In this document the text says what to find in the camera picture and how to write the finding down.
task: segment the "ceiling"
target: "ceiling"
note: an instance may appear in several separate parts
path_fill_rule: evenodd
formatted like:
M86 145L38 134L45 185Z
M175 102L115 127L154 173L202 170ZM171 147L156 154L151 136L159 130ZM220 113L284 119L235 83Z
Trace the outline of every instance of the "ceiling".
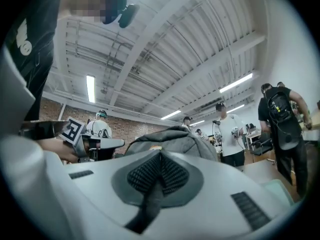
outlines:
M60 20L54 63L43 96L70 106L108 110L115 117L174 125L185 115L210 120L214 106L253 101L258 77L256 31L249 0L128 0L140 5L119 28L75 18ZM253 73L253 78L219 89ZM86 76L95 77L90 103ZM160 118L176 111L167 120Z

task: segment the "black logo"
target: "black logo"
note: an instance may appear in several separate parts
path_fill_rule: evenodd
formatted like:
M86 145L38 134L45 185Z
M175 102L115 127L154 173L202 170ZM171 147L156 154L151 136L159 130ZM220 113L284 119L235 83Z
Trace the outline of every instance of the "black logo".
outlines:
M68 121L71 122L71 124L68 127L68 130L62 133L60 137L63 138L65 141L73 145L76 145L85 124L72 117L69 117Z

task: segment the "person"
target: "person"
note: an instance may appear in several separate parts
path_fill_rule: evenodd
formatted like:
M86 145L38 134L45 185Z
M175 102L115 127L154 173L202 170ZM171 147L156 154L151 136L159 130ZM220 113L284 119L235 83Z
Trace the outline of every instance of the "person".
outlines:
M57 21L73 16L109 24L121 13L117 6L126 3L127 0L32 0L22 10L4 43L35 97L25 121L39 119L42 93L54 59ZM57 153L62 160L71 163L78 160L73 147L60 139L44 139L38 143L44 150Z
M107 113L105 110L99 110L95 114L96 119L89 122L86 129L94 137L112 138L112 131L107 124Z
M195 132L197 133L197 137L199 139L203 139L205 141L209 140L209 137L204 132L202 132L200 129L197 129Z
M236 114L227 114L226 106L219 102L215 106L220 119L220 125L214 125L214 132L222 136L222 157L221 162L233 167L245 164L245 146L242 135L247 133L244 123Z
M190 126L191 120L192 120L192 118L190 118L189 116L185 116L183 118L183 122L182 122L182 127L187 128L190 132L192 129Z
M276 86L277 87L286 87L283 82L278 82ZM301 111L301 109L299 108L298 104L296 102L294 102L293 100L290 100L290 104L291 104L292 112L295 114L295 117L298 120L298 122L299 123L303 122L304 114Z
M282 150L279 145L279 127L277 127L271 120L267 98L271 98L278 91L283 92L289 101L296 102L301 108L304 118L305 124L307 127L311 127L312 122L308 114L308 106L305 100L296 93L295 91L288 89L286 87L273 87L270 83L265 83L261 86L261 92L263 94L263 98L261 98L258 106L258 119L260 121L262 132L271 133L271 137L273 140L274 153L277 163L278 171L292 184L291 179L291 161L293 160L294 164L294 172L296 177L296 189L298 194L303 197L307 190L307 179L308 179L308 170L307 170L307 152L304 144L304 139L300 134L298 137L298 144L296 147ZM293 126L299 126L298 120L296 117L292 117Z

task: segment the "gray jacket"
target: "gray jacket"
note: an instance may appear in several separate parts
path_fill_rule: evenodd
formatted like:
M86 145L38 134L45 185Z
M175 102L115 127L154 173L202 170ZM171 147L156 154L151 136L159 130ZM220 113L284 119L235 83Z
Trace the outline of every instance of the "gray jacket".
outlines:
M194 136L188 129L182 126L173 126L166 130L137 138L129 145L125 156L147 151L151 146L161 146L170 152L218 161L214 146L208 141Z

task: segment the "ceiling light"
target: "ceiling light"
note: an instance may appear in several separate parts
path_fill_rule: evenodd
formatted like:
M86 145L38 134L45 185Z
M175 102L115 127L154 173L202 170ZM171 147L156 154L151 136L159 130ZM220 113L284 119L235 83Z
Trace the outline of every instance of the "ceiling light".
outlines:
M235 111L235 110L237 110L237 109L243 108L244 106L245 106L245 104L243 104L243 105L241 105L241 106L237 106L236 108L231 109L231 110L227 111L226 113L230 113L230 112Z
M239 79L238 81L235 81L235 82L227 85L226 87L223 87L222 89L220 89L220 93L222 94L222 93L225 92L226 90L229 90L229 89L231 89L232 87L235 87L235 86L237 86L237 85L240 85L240 84L243 83L244 81L247 81L247 80L251 79L252 76L253 76L252 73L251 73L251 74L248 74L247 76Z
M205 120L202 120L202 121L200 121L200 122L195 122L195 123L193 123L193 124L190 124L190 126L195 126L195 125L197 125L197 124L200 124L200 123L202 123L202 122L204 122Z
M177 110L171 114L166 115L165 117L162 117L161 120L165 120L167 118L173 117L174 115L179 114L180 112L181 112L180 110Z
M95 77L91 75L86 76L86 88L88 90L89 102L95 103Z

